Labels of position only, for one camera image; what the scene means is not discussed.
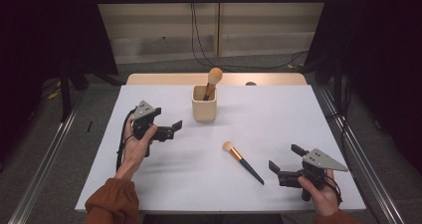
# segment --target black brush handle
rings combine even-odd
[[[245,158],[240,159],[239,161],[242,166],[244,166],[252,175],[254,175],[255,178],[258,179],[258,181],[260,181],[263,185],[264,185],[264,180],[260,177],[260,175],[258,175],[258,173],[254,170],[254,168],[251,167],[251,165],[249,165],[249,163],[245,160]]]

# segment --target person's right hand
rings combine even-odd
[[[332,169],[327,169],[325,171],[325,175],[332,178],[332,180],[334,179],[334,173]],[[325,181],[335,187],[335,183],[328,177],[325,178]],[[330,216],[338,211],[338,200],[334,190],[326,185],[322,186],[318,190],[309,180],[303,176],[298,178],[298,182],[311,194],[314,208],[316,209],[316,215]]]
[[[117,179],[132,179],[145,157],[148,146],[152,144],[152,137],[158,129],[157,125],[152,124],[142,139],[138,140],[133,136],[133,128],[131,126],[132,121],[133,115],[127,119],[124,129],[124,156],[123,162],[115,174],[115,178]]]

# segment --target brush bristles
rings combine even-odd
[[[233,148],[233,144],[232,144],[232,142],[231,141],[226,141],[224,144],[223,144],[223,149],[224,150],[226,150],[226,151],[230,151],[230,149],[232,149]]]
[[[211,69],[208,74],[208,83],[212,85],[217,85],[223,78],[223,72],[219,68]]]

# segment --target makeup brush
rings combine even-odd
[[[242,164],[242,166],[244,166],[252,175],[254,175],[255,178],[258,179],[258,181],[260,181],[264,185],[264,180],[260,177],[260,175],[258,175],[254,168],[249,165],[245,158],[243,158],[242,155],[236,150],[231,141],[226,141],[223,144],[223,149],[230,152]]]
[[[208,99],[210,99],[211,94],[215,91],[215,85],[217,85],[222,78],[223,72],[219,68],[211,69],[208,74],[208,84],[203,101],[208,101]]]

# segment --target white table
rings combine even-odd
[[[141,100],[161,107],[158,125],[183,120],[174,139],[156,141],[133,177],[144,213],[280,213],[313,210],[301,199],[301,189],[281,187],[268,168],[272,160],[285,171],[302,168],[302,158],[290,151],[295,143],[315,147],[344,163],[310,86],[219,86],[217,118],[194,120],[193,86],[130,85],[121,88],[96,160],[76,206],[115,173],[123,120]],[[265,180],[259,183],[222,149],[230,140]],[[365,206],[348,172],[336,172],[343,210]]]

